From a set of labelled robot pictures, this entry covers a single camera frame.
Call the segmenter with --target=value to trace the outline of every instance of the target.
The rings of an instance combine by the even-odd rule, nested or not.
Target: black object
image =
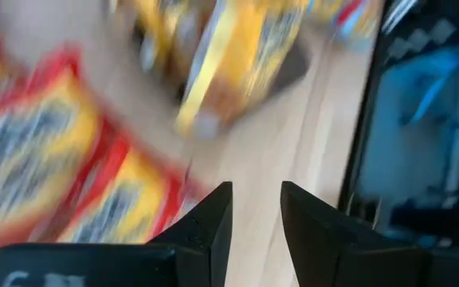
[[[280,206],[300,287],[459,286],[459,248],[394,242],[290,182]]]
[[[390,225],[450,238],[452,246],[459,246],[459,199],[451,208],[417,208],[408,204],[397,207],[392,213]]]
[[[379,27],[383,26],[385,22],[385,13],[390,9],[394,0],[386,0]],[[389,49],[392,40],[390,36],[384,33],[379,33],[376,39],[375,51],[371,56],[370,68],[367,74],[367,83],[363,93],[363,101],[359,107],[359,115],[357,125],[355,127],[355,134],[353,143],[351,145],[351,152],[348,159],[347,170],[345,172],[343,187],[339,194],[338,209],[346,210],[351,205],[352,194],[355,191],[357,178],[361,165],[363,164],[364,151],[366,150],[367,138],[371,130],[371,120],[375,110],[375,103],[377,101],[380,80],[385,69],[387,50]]]
[[[0,250],[1,286],[224,286],[233,192],[221,184],[143,246],[19,244]]]
[[[387,0],[384,11],[387,11],[392,0]],[[449,26],[437,26],[441,20]],[[437,37],[443,36],[444,31],[451,29],[453,32],[444,39],[437,41]],[[430,36],[426,45],[420,49],[415,48],[418,43],[411,40],[415,31],[422,31]],[[437,49],[456,45],[459,43],[459,1],[451,0],[422,0],[414,11],[405,15],[399,24],[389,33],[381,37],[380,45],[390,48],[396,39],[402,39],[412,44],[412,48],[399,59],[390,59],[386,63],[386,68],[408,61],[414,57],[419,57],[431,53]]]
[[[277,77],[272,87],[270,87],[271,97],[280,95],[285,89],[302,80],[309,70],[308,63],[309,59],[307,59],[305,51],[300,47],[299,40],[295,40],[277,72]]]

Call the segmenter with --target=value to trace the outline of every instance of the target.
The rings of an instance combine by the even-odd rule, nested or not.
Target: wooden surface
[[[6,49],[32,67],[66,40],[84,50],[84,74],[115,114],[166,157],[193,162],[208,186],[233,181],[233,240],[226,286],[298,285],[279,210],[292,180],[336,204],[370,53],[349,52],[309,25],[300,43],[306,77],[212,142],[175,134],[173,97],[144,75],[137,56],[104,23],[100,0],[0,0]]]

